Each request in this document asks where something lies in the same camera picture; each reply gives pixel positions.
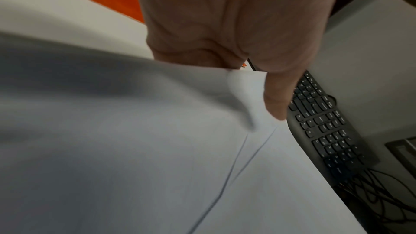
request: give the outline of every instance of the hand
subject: hand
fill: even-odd
[[[293,89],[315,57],[335,0],[140,0],[155,59],[267,72],[264,101],[286,118]]]

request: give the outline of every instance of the finger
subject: finger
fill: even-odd
[[[264,103],[271,115],[279,120],[287,117],[287,107],[293,98],[299,79],[306,68],[299,67],[282,73],[268,73],[264,84]]]

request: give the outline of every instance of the computer keyboard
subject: computer keyboard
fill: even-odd
[[[294,90],[287,122],[296,141],[332,186],[379,162],[309,72]]]

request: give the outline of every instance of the skin crease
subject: skin crease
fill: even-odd
[[[165,62],[267,72],[264,102],[284,120],[335,0],[139,0],[147,43]]]

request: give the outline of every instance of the black keyboard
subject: black keyboard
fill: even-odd
[[[296,141],[332,186],[379,162],[309,72],[295,88],[287,122]]]

